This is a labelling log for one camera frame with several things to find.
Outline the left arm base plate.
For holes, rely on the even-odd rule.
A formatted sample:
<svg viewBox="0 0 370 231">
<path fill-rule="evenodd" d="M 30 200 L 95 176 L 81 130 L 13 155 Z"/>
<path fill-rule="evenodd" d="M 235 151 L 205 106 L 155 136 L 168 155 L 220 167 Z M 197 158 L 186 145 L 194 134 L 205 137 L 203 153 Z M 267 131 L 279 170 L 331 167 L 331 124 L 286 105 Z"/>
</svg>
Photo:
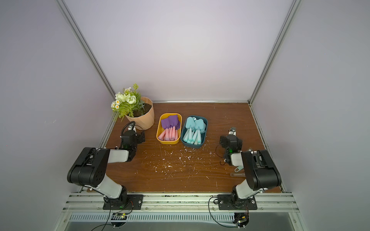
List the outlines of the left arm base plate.
<svg viewBox="0 0 370 231">
<path fill-rule="evenodd" d="M 143 194 L 128 194 L 116 199 L 104 197 L 103 210 L 140 210 Z"/>
</svg>

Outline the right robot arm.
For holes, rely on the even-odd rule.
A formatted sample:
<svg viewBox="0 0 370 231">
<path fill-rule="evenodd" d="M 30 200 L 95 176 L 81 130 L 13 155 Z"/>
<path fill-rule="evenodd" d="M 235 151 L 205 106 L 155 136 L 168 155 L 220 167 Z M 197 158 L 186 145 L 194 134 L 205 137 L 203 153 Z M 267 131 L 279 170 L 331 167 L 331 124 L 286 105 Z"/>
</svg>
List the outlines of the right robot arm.
<svg viewBox="0 0 370 231">
<path fill-rule="evenodd" d="M 231 192 L 233 204 L 240 205 L 258 193 L 281 186 L 281 175 L 267 150 L 242 151 L 242 140 L 233 134 L 221 136 L 220 145 L 225 149 L 225 163 L 244 170 L 244 181 Z"/>
</svg>

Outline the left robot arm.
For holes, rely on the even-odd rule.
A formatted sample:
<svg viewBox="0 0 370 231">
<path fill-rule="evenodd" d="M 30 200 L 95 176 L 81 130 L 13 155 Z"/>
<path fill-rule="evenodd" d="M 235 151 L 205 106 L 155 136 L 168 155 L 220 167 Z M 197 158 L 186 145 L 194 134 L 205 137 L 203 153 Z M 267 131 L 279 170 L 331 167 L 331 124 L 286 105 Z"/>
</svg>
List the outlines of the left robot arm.
<svg viewBox="0 0 370 231">
<path fill-rule="evenodd" d="M 107 176 L 108 164 L 131 162 L 138 144 L 145 141 L 145 132 L 137 133 L 133 129 L 122 133 L 120 138 L 118 149 L 85 147 L 67 174 L 69 183 L 99 192 L 111 207 L 123 207 L 129 199 L 126 188 Z"/>
</svg>

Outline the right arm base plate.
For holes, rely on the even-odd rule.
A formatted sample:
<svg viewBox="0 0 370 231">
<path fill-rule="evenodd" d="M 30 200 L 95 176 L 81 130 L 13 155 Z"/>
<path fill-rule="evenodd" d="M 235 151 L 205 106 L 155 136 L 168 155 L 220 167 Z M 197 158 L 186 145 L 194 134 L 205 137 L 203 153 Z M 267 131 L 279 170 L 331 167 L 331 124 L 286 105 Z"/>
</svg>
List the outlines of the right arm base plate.
<svg viewBox="0 0 370 231">
<path fill-rule="evenodd" d="M 217 196 L 219 210 L 257 210 L 255 197 L 239 199 L 232 194 L 219 194 Z"/>
</svg>

